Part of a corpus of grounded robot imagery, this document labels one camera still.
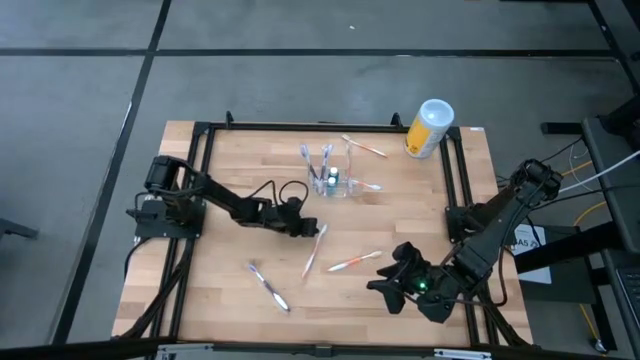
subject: white cable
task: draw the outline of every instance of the white cable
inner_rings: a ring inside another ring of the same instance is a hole
[[[577,183],[579,183],[581,180],[578,179],[578,175],[576,175],[576,171],[573,169],[573,161],[571,161],[571,159],[576,159],[576,157],[573,156],[573,147],[574,146],[575,145],[571,145],[571,150],[569,150],[569,167],[571,168],[571,175],[573,175],[573,178],[576,179]],[[593,191],[593,189],[588,187],[587,185],[582,185],[582,187],[587,189],[587,191]]]
[[[566,187],[566,188],[564,188],[564,189],[560,189],[560,191],[558,191],[558,193],[559,193],[559,194],[562,194],[562,193],[563,193],[563,192],[565,192],[565,191],[568,191],[568,190],[574,189],[574,188],[576,188],[576,187],[578,187],[578,186],[582,186],[583,184],[588,183],[589,181],[595,180],[595,179],[599,178],[600,176],[602,176],[602,175],[604,175],[604,174],[608,173],[609,171],[616,169],[617,167],[619,167],[620,165],[622,165],[622,164],[626,163],[627,161],[629,161],[629,160],[633,159],[634,157],[638,156],[638,154],[640,154],[640,150],[638,150],[638,151],[634,152],[633,154],[631,154],[631,155],[627,156],[626,158],[624,158],[624,159],[620,160],[617,164],[615,164],[615,165],[611,166],[610,168],[608,168],[608,169],[604,170],[604,171],[603,171],[603,172],[601,172],[601,173],[595,174],[595,175],[593,175],[592,177],[590,177],[590,178],[588,178],[588,179],[586,179],[586,180],[580,181],[580,182],[579,182],[579,183],[577,183],[577,184],[573,184],[573,185],[568,186],[568,187]]]

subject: toothbrush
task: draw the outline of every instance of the toothbrush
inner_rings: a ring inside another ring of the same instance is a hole
[[[367,183],[366,183],[366,182],[364,182],[364,181],[358,181],[358,180],[355,180],[355,179],[351,179],[351,181],[352,181],[352,182],[354,182],[354,183],[356,183],[356,184],[360,184],[360,185],[366,186],[366,187],[368,187],[368,188],[369,188],[369,189],[371,189],[371,190],[376,190],[376,191],[380,191],[380,190],[382,190],[382,186],[380,186],[380,185],[367,184]]]
[[[253,272],[254,274],[256,274],[256,276],[258,277],[258,279],[260,279],[260,281],[262,282],[262,285],[264,285],[265,288],[267,288],[267,290],[269,291],[269,293],[271,294],[271,296],[273,296],[273,299],[276,301],[276,304],[278,304],[278,306],[280,306],[280,308],[286,312],[291,311],[291,309],[289,309],[289,305],[287,305],[287,303],[284,301],[284,299],[282,298],[282,296],[280,296],[271,286],[271,284],[269,284],[269,282],[267,282],[267,280],[264,279],[264,277],[258,272],[258,269],[256,268],[255,265],[253,264],[249,264],[249,270],[251,270],[251,272]]]
[[[349,135],[347,135],[347,134],[342,134],[342,138],[343,138],[343,139],[345,139],[346,141],[348,141],[348,142],[352,143],[352,144],[353,144],[353,145],[355,145],[355,146],[359,146],[359,147],[361,147],[361,148],[363,148],[363,149],[366,149],[366,150],[369,150],[369,151],[371,151],[371,152],[374,152],[374,153],[376,153],[376,154],[378,154],[378,155],[380,155],[380,156],[387,157],[387,154],[383,153],[383,152],[382,152],[382,151],[380,151],[380,150],[376,150],[376,149],[374,149],[374,148],[372,148],[372,147],[370,147],[370,146],[362,145],[362,144],[360,144],[360,143],[358,143],[358,142],[353,141],[353,140],[351,139],[351,137],[350,137]]]
[[[303,279],[307,276],[309,270],[311,270],[311,265],[313,265],[313,260],[316,258],[316,253],[318,252],[318,248],[320,247],[320,240],[322,240],[322,235],[324,235],[325,232],[327,232],[327,224],[322,227],[320,233],[318,234],[318,237],[316,238],[316,246],[313,248],[313,252],[311,253],[311,256],[309,256],[307,265],[304,267],[304,271],[302,272]]]
[[[362,261],[364,259],[377,258],[377,257],[380,257],[380,255],[382,255],[382,251],[380,251],[380,250],[374,251],[374,252],[372,252],[370,254],[367,254],[367,255],[364,255],[364,256],[360,256],[360,257],[357,257],[355,259],[351,259],[349,261],[345,261],[342,264],[338,264],[338,265],[332,266],[332,267],[329,268],[328,271],[342,270],[342,269],[344,269],[344,268],[346,268],[348,266],[351,266],[353,264],[357,264],[357,263],[359,263],[360,261]]]
[[[329,154],[333,150],[333,145],[325,145],[322,147],[322,169],[320,170],[320,180],[324,180],[327,173],[327,165],[329,164]]]
[[[309,171],[311,171],[311,175],[313,175],[314,179],[318,179],[318,174],[316,174],[313,165],[311,165],[311,155],[309,155],[309,147],[306,144],[300,145],[300,155],[302,155],[305,160],[307,160],[307,164],[309,165]]]

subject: paper sign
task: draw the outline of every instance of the paper sign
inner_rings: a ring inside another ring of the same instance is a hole
[[[538,239],[540,239],[540,244],[536,241],[536,238],[533,236],[533,231],[531,230],[531,226],[528,224],[520,224],[514,230],[516,236],[516,249],[513,251],[514,255],[520,255],[529,250],[538,248],[540,246],[544,246],[546,244],[546,239],[544,236],[544,228],[540,226],[534,226],[536,229],[536,234],[538,234]],[[518,278],[523,281],[531,281],[537,282],[541,284],[551,284],[551,271],[549,267],[545,267],[542,269],[537,269],[533,271],[529,271],[523,274],[518,274]]]

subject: wooden table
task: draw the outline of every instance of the wooden table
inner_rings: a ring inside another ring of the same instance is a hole
[[[160,153],[186,158],[193,122],[167,123]],[[473,199],[484,202],[497,193],[487,139],[482,128],[460,128]],[[249,195],[273,179],[278,188],[289,180],[306,181],[299,145],[306,143],[314,163],[320,163],[321,146],[334,144],[331,163],[345,161],[340,133],[219,130],[215,133],[209,174],[237,192]],[[399,315],[390,315],[379,292],[367,290],[375,271],[393,263],[391,252],[411,241],[423,257],[439,262],[450,250],[445,227],[446,186],[440,152],[426,160],[410,158],[402,134],[358,133],[352,137],[372,144],[388,159],[354,148],[353,175],[383,186],[381,192],[361,197],[328,199],[314,194],[302,209],[329,225],[306,281],[303,267],[314,239],[291,238],[262,229],[238,226],[228,213],[210,204],[205,229],[195,247],[180,327],[180,339],[270,343],[329,343],[387,346],[468,346],[464,307],[456,305],[444,324],[427,320],[407,303]],[[458,183],[455,151],[449,151],[454,180]],[[290,186],[287,195],[302,196]],[[462,199],[460,186],[456,186]],[[271,197],[270,190],[260,196]],[[158,291],[167,239],[153,239],[131,260],[113,334],[128,330]],[[374,250],[379,259],[328,273],[336,263]],[[278,309],[247,263],[255,260],[263,275],[288,302],[292,311]],[[531,341],[513,258],[504,259],[509,295],[502,313],[518,334]],[[501,299],[497,268],[490,279],[494,300]],[[167,302],[162,334],[167,334],[173,299]],[[486,341],[482,311],[476,308],[481,340]]]

